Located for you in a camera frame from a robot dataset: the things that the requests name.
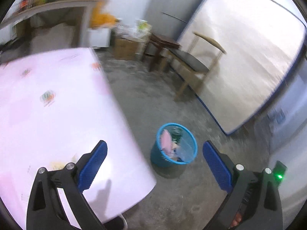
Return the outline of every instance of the pink tablecloth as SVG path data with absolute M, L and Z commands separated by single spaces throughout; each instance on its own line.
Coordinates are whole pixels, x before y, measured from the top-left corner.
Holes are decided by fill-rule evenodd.
M 62 168 L 99 140 L 108 155 L 84 196 L 105 222 L 142 200 L 156 180 L 91 49 L 51 51 L 0 67 L 0 197 L 26 229 L 38 168 Z M 79 227 L 63 191 L 70 223 Z

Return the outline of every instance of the blue gripper pad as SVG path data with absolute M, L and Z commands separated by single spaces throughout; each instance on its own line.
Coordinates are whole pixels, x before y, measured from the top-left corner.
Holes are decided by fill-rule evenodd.
M 79 173 L 78 190 L 82 193 L 83 190 L 90 188 L 102 162 L 105 160 L 108 153 L 106 142 L 100 141 L 88 162 L 84 165 Z
M 233 190 L 231 173 L 209 141 L 206 141 L 203 145 L 203 156 L 220 188 L 230 193 Z

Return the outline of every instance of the stainless steel door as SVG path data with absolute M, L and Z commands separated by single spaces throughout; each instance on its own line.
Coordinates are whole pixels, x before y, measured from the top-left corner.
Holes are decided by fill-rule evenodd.
M 202 0 L 151 0 L 145 19 L 153 32 L 178 39 Z

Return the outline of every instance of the cardboard box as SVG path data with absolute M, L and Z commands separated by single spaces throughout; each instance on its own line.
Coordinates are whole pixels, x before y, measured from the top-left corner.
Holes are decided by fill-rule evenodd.
M 135 60 L 138 47 L 139 42 L 116 38 L 113 49 L 114 58 L 117 60 Z

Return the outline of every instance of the wooden table leg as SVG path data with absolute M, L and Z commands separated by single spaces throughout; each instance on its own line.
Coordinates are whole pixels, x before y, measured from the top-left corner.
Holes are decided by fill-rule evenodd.
M 159 73 L 162 74 L 167 65 L 167 57 L 163 57 L 159 66 Z
M 164 69 L 164 72 L 165 73 L 168 73 L 169 70 L 171 69 L 171 66 L 172 66 L 172 62 L 174 61 L 174 58 L 172 57 L 170 60 L 167 61 L 167 65 L 166 65 L 166 68 Z
M 148 71 L 149 71 L 149 72 L 151 72 L 151 71 L 154 70 L 156 63 L 157 63 L 157 62 L 159 61 L 159 59 L 160 59 L 160 53 L 161 53 L 162 49 L 163 49 L 163 46 L 159 46 L 158 49 L 156 50 L 156 53 L 155 53 L 155 55 L 154 55 L 152 61 L 151 61 L 150 64 L 149 64 L 149 67 L 148 67 Z

